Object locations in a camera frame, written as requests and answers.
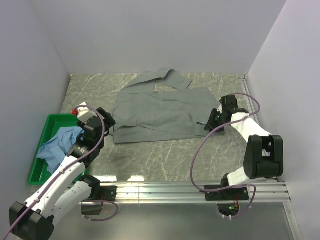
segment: marble table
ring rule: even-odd
[[[138,74],[73,74],[62,113],[82,102],[106,111],[113,109],[118,92]],[[243,92],[237,74],[184,73],[192,80],[189,88],[207,86],[219,100],[235,92]],[[158,91],[174,89],[158,84]],[[248,109],[246,97],[237,96],[240,108]],[[102,182],[165,182],[189,181],[191,160],[203,138],[114,144],[113,137],[105,138],[105,147],[88,168],[88,173]],[[210,138],[202,148],[194,169],[196,181],[219,181],[224,174],[243,164],[246,142],[233,128],[225,135]]]

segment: wall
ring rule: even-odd
[[[69,73],[248,73],[286,0],[30,0]]]
[[[0,1],[0,237],[9,208],[23,202],[49,114],[58,113],[69,78],[28,1]]]
[[[288,0],[254,61],[248,84],[259,121],[284,139],[284,180],[305,239],[319,239],[320,1]]]

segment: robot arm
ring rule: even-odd
[[[83,128],[83,134],[77,138],[76,143],[71,147],[59,168],[48,181],[34,195],[29,197],[24,204],[15,202],[12,205],[9,210],[11,226],[35,200],[39,199],[40,194],[49,183],[57,175],[63,173],[50,186],[41,200],[15,226],[12,231],[14,235],[24,240],[47,240],[52,235],[57,223],[78,203],[86,199],[99,198],[101,193],[100,181],[87,174],[82,176],[71,189],[66,190],[99,155],[100,150],[105,145],[104,141],[100,143],[91,155],[75,163],[64,172],[66,166],[91,151],[98,144],[102,134],[106,137],[109,134],[109,129],[116,124],[110,113],[105,112],[102,108],[98,108],[97,112],[103,117],[105,132],[102,132],[102,121],[94,111],[86,107],[80,107],[77,111],[72,111],[78,117],[77,124]]]
[[[231,124],[247,142],[243,166],[224,175],[221,186],[250,184],[253,181],[279,177],[284,171],[283,140],[260,127],[246,109],[238,108],[234,95],[221,98],[221,106],[213,109],[205,130],[213,129],[248,117],[244,121]]]

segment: blue cloth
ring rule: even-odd
[[[43,144],[36,157],[46,160],[49,173],[53,174],[58,169],[71,146],[76,143],[77,136],[83,132],[79,126],[61,127],[53,138]]]

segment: tabletop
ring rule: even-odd
[[[111,112],[118,92],[138,73],[73,74],[61,113],[87,102]],[[190,89],[208,87],[212,94],[221,97],[243,92],[242,80],[237,74],[182,73],[192,80]],[[157,84],[158,91],[174,91]],[[237,96],[240,108],[248,109],[246,97]],[[204,138],[158,142],[114,144],[113,137],[104,139],[105,147],[87,169],[88,174],[101,182],[174,182],[189,181],[190,165]],[[246,141],[232,127],[225,135],[211,137],[203,146],[194,167],[196,181],[221,180],[243,164]]]

